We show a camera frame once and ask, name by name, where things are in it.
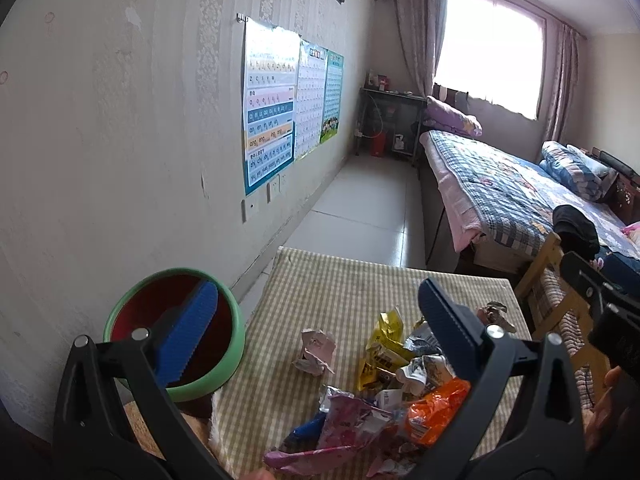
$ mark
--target blue gripper pad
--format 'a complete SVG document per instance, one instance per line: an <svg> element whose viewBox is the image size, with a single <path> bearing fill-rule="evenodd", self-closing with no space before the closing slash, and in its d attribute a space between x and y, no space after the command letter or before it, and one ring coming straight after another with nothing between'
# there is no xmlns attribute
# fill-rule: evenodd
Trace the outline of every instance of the blue gripper pad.
<svg viewBox="0 0 640 480"><path fill-rule="evenodd" d="M453 303L431 278L420 285L418 304L456 375L475 383L481 374L482 322L466 306Z"/></svg>
<svg viewBox="0 0 640 480"><path fill-rule="evenodd" d="M178 320L156 353L158 386L164 388L180 380L217 309L216 284L200 282L185 301Z"/></svg>

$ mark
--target wall socket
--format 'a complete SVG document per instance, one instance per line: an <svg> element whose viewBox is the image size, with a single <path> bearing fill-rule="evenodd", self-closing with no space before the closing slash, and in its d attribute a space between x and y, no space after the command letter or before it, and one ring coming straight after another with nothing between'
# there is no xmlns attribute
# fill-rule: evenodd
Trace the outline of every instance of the wall socket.
<svg viewBox="0 0 640 480"><path fill-rule="evenodd" d="M267 202L271 203L280 194L280 176L276 175L267 184Z"/></svg>
<svg viewBox="0 0 640 480"><path fill-rule="evenodd" d="M289 172L280 172L280 193L286 193L289 188Z"/></svg>
<svg viewBox="0 0 640 480"><path fill-rule="evenodd" d="M258 214L259 193L251 193L242 200L242 223L248 222L250 218Z"/></svg>

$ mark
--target pile of trash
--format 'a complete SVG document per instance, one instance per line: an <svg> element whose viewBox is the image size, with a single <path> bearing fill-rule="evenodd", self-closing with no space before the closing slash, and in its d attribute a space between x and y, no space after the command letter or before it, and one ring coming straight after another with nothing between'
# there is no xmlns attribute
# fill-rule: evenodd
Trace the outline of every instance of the pile of trash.
<svg viewBox="0 0 640 480"><path fill-rule="evenodd" d="M317 415L291 431L264 463L283 473L321 474L373 446L367 477L405 476L442 434L469 392L470 384L447 363L429 325L419 320L408 338L397 309L380 313L366 345L357 392L322 386ZM294 365L319 376L331 371L335 340L305 330Z"/></svg>

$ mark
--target poster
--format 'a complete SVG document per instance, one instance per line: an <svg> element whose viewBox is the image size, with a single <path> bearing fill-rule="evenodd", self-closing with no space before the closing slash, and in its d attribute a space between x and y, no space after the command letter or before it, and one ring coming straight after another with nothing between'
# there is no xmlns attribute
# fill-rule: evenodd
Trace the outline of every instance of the poster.
<svg viewBox="0 0 640 480"><path fill-rule="evenodd" d="M324 88L324 113L322 115L322 134L320 135L320 142L325 142L338 133L343 74L344 56L329 50L326 83Z"/></svg>
<svg viewBox="0 0 640 480"><path fill-rule="evenodd" d="M304 156L320 144L327 54L327 49L308 41L302 40L300 44L295 159Z"/></svg>
<svg viewBox="0 0 640 480"><path fill-rule="evenodd" d="M244 190L251 193L293 160L300 37L248 19L244 54Z"/></svg>

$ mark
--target silver bolt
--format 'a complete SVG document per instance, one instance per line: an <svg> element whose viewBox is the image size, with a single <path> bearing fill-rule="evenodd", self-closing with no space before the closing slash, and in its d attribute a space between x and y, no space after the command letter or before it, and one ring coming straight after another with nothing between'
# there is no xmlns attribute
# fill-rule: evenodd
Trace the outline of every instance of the silver bolt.
<svg viewBox="0 0 640 480"><path fill-rule="evenodd" d="M147 337L149 337L149 330L146 328L137 328L133 332L131 332L131 338L134 341L143 341Z"/></svg>
<svg viewBox="0 0 640 480"><path fill-rule="evenodd" d="M500 339L504 337L504 329L498 325L489 325L486 328L486 332L491 339Z"/></svg>
<svg viewBox="0 0 640 480"><path fill-rule="evenodd" d="M549 342L552 345L561 345L562 344L562 338L556 334L555 332L552 332L551 334L549 334L548 336L546 336L547 339L549 339Z"/></svg>
<svg viewBox="0 0 640 480"><path fill-rule="evenodd" d="M76 348L82 348L83 346L87 346L89 344L89 338L85 335L79 335L76 337L74 341L74 346Z"/></svg>

